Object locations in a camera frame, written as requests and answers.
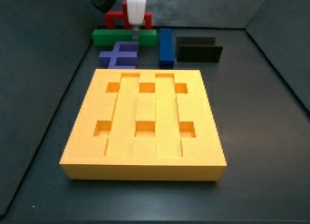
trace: plus-shaped purple block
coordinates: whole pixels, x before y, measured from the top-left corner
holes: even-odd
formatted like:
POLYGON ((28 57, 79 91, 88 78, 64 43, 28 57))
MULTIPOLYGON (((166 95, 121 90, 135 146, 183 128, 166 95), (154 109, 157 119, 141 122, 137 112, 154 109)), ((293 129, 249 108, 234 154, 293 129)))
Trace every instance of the plus-shaped purple block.
POLYGON ((138 64, 138 41, 118 41, 111 52, 101 52, 101 66, 134 69, 138 64))

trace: yellow block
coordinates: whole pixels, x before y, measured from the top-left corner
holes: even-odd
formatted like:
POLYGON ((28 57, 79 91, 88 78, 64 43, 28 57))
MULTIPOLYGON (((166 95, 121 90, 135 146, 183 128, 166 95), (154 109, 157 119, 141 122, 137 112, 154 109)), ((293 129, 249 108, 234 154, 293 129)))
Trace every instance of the yellow block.
POLYGON ((201 71, 97 70, 60 166, 82 180, 219 180, 201 71))

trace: black rectangular block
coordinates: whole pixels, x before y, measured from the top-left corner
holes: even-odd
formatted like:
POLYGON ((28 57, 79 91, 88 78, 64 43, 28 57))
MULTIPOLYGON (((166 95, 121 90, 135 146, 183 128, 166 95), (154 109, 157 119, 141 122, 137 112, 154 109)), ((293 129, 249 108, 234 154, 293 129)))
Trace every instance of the black rectangular block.
POLYGON ((218 63, 223 46, 215 46, 213 37, 178 37, 177 61, 218 63))

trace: tall blue block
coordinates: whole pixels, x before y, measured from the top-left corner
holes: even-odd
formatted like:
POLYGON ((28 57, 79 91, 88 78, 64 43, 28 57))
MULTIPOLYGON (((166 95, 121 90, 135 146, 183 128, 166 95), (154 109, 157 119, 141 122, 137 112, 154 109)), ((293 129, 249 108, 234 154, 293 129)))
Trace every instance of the tall blue block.
POLYGON ((170 28, 161 29, 161 68, 174 69, 175 66, 175 50, 173 43, 173 30, 170 28))

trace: gray floor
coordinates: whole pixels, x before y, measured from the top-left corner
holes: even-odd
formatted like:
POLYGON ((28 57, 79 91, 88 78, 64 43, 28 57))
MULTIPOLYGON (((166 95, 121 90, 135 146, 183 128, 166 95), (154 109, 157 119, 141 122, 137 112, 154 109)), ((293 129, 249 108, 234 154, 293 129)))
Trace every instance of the gray floor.
MULTIPOLYGON (((91 47, 32 162, 6 221, 310 220, 310 121, 300 101, 245 31, 174 29, 214 36, 221 63, 201 68, 226 153, 217 183, 71 181, 59 159, 95 69, 91 47)), ((158 47, 143 48, 139 68, 158 67, 158 47)))

